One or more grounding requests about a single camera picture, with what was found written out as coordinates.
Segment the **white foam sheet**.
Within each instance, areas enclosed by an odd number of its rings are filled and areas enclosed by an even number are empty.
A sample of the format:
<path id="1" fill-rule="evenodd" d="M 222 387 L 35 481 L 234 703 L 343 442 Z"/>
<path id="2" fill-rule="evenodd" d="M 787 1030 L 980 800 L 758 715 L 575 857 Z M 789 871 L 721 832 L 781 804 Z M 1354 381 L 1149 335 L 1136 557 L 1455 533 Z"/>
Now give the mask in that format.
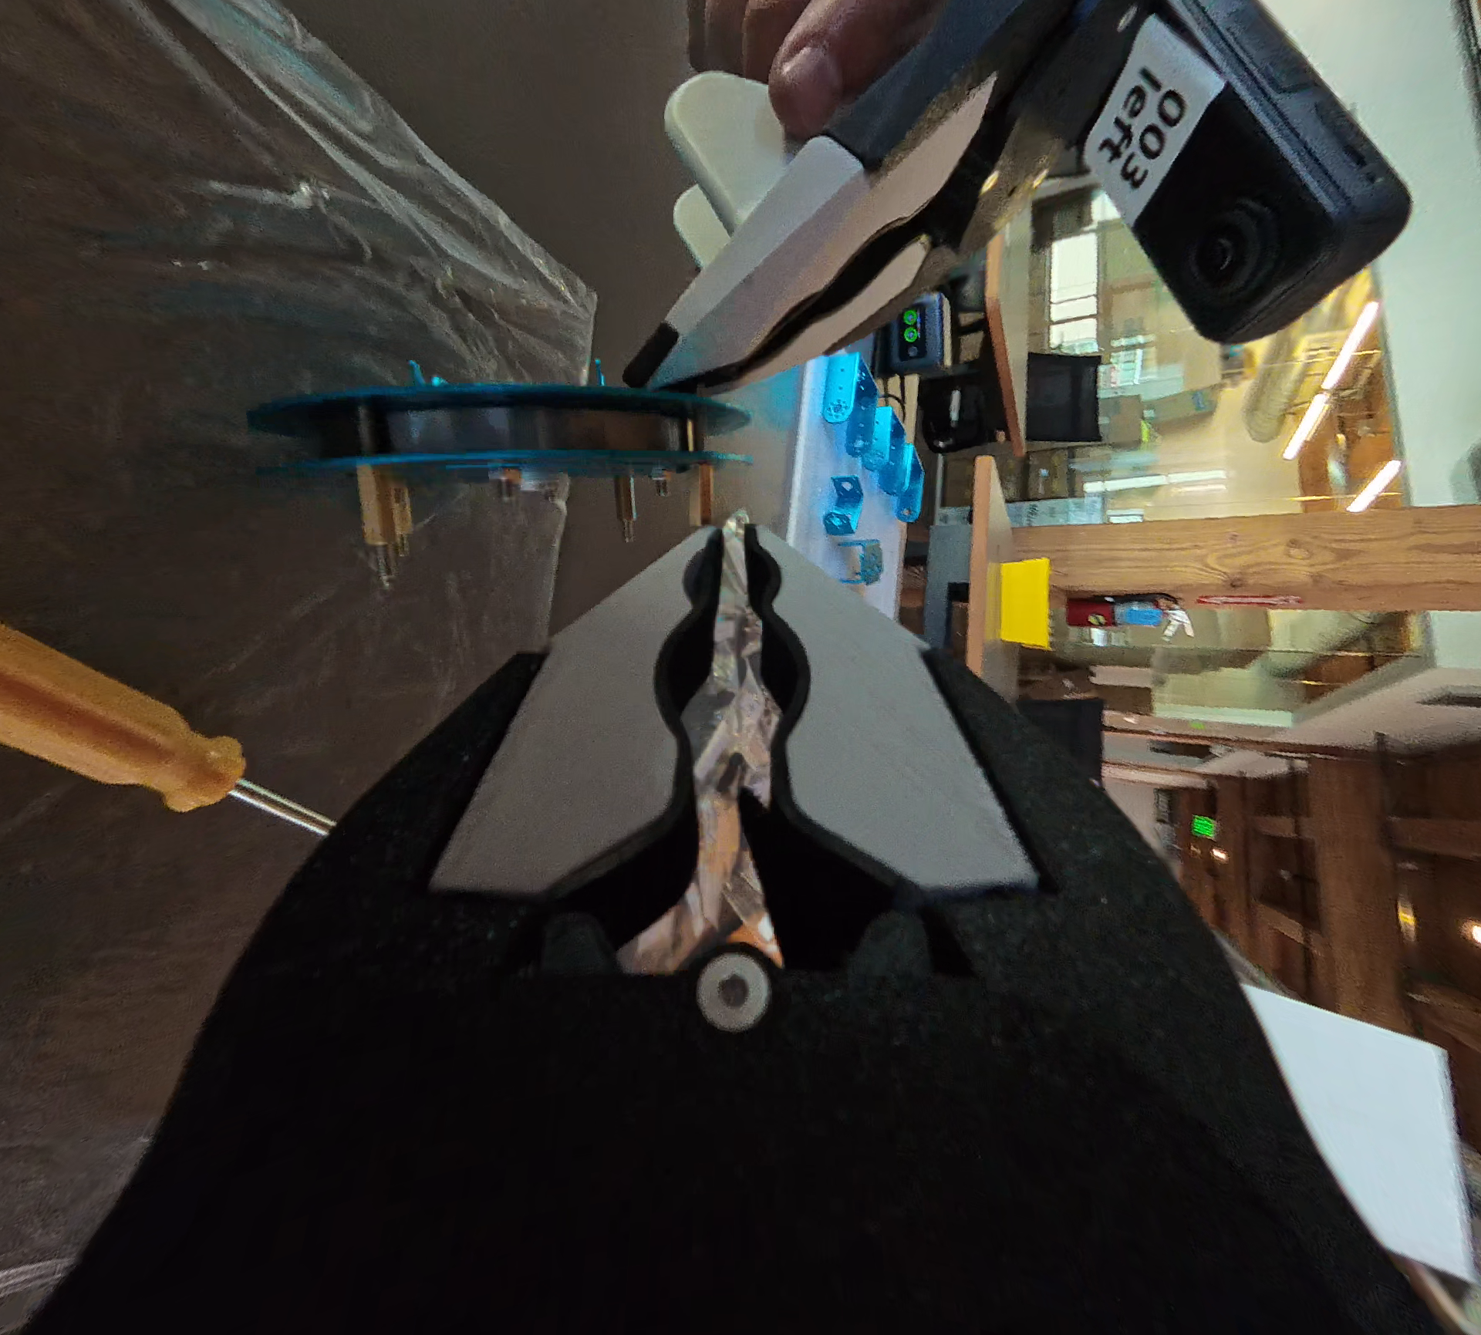
<path id="1" fill-rule="evenodd" d="M 801 381 L 799 422 L 793 438 L 785 539 L 838 582 L 838 572 L 842 572 L 842 557 L 836 551 L 838 537 L 824 532 L 822 514 L 830 504 L 830 477 L 834 473 L 857 475 L 865 489 L 865 500 L 855 535 L 879 537 L 884 549 L 884 572 L 879 584 L 843 586 L 886 617 L 898 617 L 908 526 L 892 516 L 890 500 L 879 491 L 875 475 L 865 471 L 853 456 L 845 454 L 845 422 L 828 424 L 820 417 L 822 380 L 822 358 L 806 362 Z M 875 403 L 882 401 L 890 399 L 881 397 L 877 389 Z"/>

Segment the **printed instruction sheet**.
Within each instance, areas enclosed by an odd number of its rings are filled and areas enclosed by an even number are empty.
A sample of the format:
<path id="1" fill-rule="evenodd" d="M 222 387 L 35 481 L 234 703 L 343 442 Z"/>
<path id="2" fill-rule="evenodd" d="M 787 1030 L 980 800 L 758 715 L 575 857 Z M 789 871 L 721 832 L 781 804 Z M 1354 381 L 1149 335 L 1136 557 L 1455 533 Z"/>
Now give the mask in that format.
<path id="1" fill-rule="evenodd" d="M 1416 1036 L 1243 986 L 1315 1142 L 1379 1245 L 1475 1282 L 1446 1054 Z"/>

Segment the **large clear plastic bag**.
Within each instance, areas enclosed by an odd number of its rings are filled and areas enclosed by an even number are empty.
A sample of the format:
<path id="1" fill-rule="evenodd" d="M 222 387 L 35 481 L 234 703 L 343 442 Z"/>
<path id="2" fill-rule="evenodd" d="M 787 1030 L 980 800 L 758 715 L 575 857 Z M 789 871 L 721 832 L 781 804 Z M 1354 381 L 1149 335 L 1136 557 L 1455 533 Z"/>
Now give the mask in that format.
<path id="1" fill-rule="evenodd" d="M 4 0 L 4 623 L 228 734 L 329 818 L 545 641 L 563 493 L 352 473 L 278 397 L 571 378 L 596 300 L 274 0 Z M 315 841 L 4 750 L 4 1329 L 107 1214 Z"/>

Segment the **black monitor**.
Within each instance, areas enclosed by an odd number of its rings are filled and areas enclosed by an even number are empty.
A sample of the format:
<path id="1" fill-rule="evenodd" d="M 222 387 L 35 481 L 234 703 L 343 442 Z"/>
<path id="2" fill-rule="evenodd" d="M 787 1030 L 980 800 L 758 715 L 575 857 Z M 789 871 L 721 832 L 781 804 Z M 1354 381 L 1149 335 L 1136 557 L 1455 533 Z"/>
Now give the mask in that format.
<path id="1" fill-rule="evenodd" d="M 1099 444 L 1101 358 L 1027 352 L 1025 438 L 1029 444 Z"/>

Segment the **yellow sign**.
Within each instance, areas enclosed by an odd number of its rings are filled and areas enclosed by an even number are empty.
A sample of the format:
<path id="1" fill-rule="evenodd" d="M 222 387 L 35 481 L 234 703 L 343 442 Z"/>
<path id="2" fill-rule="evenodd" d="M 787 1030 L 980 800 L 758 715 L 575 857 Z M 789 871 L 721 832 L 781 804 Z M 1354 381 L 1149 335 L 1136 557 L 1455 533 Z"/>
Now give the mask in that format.
<path id="1" fill-rule="evenodd" d="M 1052 565 L 1046 557 L 1003 561 L 997 567 L 995 635 L 1003 643 L 1052 647 Z"/>

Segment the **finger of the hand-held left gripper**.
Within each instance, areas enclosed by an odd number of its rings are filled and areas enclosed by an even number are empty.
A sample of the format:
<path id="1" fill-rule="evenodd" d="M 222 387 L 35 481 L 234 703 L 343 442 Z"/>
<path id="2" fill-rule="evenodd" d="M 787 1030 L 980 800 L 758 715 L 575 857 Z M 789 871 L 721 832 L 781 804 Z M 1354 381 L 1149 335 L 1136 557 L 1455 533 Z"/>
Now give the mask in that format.
<path id="1" fill-rule="evenodd" d="M 707 307 L 707 393 L 744 387 L 842 350 L 910 300 L 941 286 L 958 251 L 929 235 L 879 235 L 820 280 L 822 261 L 793 268 L 799 235 L 762 249 L 732 235 L 707 261 L 707 282 L 730 266 L 736 282 Z"/>
<path id="2" fill-rule="evenodd" d="M 997 91 L 995 75 L 966 91 L 953 85 L 875 165 L 834 136 L 791 146 L 766 85 L 736 75 L 688 77 L 662 124 L 693 177 L 686 200 L 699 202 L 707 227 L 725 229 L 707 261 L 732 235 L 762 249 L 799 235 L 793 268 L 805 272 L 818 257 L 828 280 L 879 235 L 929 235 L 958 251 L 958 270 L 997 226 L 1001 175 L 972 153 L 984 122 L 997 120 Z M 707 261 L 625 366 L 625 385 L 707 389 L 707 307 L 736 282 L 721 266 L 709 284 Z"/>

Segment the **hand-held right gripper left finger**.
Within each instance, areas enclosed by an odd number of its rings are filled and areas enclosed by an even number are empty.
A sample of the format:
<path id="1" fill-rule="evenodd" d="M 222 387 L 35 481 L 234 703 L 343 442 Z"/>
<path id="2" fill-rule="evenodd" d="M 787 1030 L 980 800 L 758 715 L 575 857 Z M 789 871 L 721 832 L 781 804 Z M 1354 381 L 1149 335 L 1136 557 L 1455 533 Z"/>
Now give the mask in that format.
<path id="1" fill-rule="evenodd" d="M 684 896 L 697 836 L 682 705 L 709 674 L 723 547 L 693 532 L 551 639 L 430 890 L 586 914 L 612 943 Z"/>

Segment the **yellow-handled screwdriver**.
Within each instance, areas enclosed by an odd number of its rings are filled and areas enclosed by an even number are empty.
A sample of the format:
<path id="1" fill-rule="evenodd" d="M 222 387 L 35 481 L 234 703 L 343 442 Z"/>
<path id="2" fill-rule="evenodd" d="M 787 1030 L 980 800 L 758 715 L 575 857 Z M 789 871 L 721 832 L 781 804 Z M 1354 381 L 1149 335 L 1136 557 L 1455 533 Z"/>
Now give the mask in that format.
<path id="1" fill-rule="evenodd" d="M 239 800 L 313 836 L 335 822 L 245 775 L 241 744 L 2 625 L 2 742 L 89 781 L 150 789 L 173 812 Z"/>

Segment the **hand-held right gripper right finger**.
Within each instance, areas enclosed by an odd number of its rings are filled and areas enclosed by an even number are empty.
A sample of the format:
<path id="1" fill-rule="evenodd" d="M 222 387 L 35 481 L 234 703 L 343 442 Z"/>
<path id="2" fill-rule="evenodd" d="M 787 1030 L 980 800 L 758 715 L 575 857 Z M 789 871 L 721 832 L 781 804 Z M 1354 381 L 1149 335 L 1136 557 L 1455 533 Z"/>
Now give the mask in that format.
<path id="1" fill-rule="evenodd" d="M 886 914 L 1036 894 L 935 652 L 773 532 L 746 530 L 744 555 L 777 709 L 746 832 L 785 966 L 843 968 Z"/>

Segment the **small clear screw bag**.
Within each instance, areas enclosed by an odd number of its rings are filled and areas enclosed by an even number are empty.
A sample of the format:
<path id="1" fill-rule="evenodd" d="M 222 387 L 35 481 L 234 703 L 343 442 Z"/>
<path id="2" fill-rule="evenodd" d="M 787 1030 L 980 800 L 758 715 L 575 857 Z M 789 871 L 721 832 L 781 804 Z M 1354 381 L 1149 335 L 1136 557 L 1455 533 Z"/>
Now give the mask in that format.
<path id="1" fill-rule="evenodd" d="M 723 524 L 711 668 L 682 711 L 693 752 L 693 876 L 684 896 L 619 951 L 627 974 L 674 974 L 729 943 L 781 962 L 740 808 L 740 800 L 769 802 L 771 742 L 781 721 L 762 680 L 762 615 L 750 596 L 748 530 L 746 510 Z"/>

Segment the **wooden shelf frame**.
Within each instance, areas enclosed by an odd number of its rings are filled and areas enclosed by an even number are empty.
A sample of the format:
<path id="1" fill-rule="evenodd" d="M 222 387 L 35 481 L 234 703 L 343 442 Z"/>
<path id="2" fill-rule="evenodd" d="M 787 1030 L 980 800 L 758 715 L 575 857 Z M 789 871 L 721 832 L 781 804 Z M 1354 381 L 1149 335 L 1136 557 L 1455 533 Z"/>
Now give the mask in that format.
<path id="1" fill-rule="evenodd" d="M 1007 559 L 1050 559 L 1052 647 L 1005 643 L 1027 689 L 1138 691 L 1186 709 L 1251 709 L 1255 724 L 1377 678 L 1477 684 L 1477 504 L 1290 510 L 1151 522 L 1007 526 Z M 1171 596 L 1192 623 L 1070 629 L 1068 598 Z"/>

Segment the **blue round metal turntable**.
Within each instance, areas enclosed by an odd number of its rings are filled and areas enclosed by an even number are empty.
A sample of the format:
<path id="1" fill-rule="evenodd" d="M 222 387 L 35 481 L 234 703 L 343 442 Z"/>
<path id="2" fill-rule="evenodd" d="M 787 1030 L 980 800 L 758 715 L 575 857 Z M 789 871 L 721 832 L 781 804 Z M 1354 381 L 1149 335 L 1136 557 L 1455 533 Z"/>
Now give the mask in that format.
<path id="1" fill-rule="evenodd" d="M 561 477 L 608 481 L 631 543 L 639 485 L 668 496 L 676 479 L 693 477 L 707 522 L 715 469 L 752 463 L 717 444 L 750 424 L 719 399 L 606 381 L 452 383 L 425 378 L 417 362 L 411 372 L 405 385 L 278 397 L 245 413 L 251 432 L 298 448 L 288 469 L 354 475 L 360 541 L 384 588 L 409 553 L 417 477 L 489 483 L 506 500 Z"/>

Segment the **green-lit device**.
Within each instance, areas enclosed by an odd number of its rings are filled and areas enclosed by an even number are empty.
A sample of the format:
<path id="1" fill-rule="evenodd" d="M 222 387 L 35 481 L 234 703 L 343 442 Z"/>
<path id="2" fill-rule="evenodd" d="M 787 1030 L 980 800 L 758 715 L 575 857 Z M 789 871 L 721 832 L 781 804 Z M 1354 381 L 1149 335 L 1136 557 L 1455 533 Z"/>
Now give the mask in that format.
<path id="1" fill-rule="evenodd" d="M 881 378 L 943 370 L 951 342 L 947 298 L 941 292 L 918 296 L 896 319 L 881 325 L 875 337 L 875 372 Z"/>

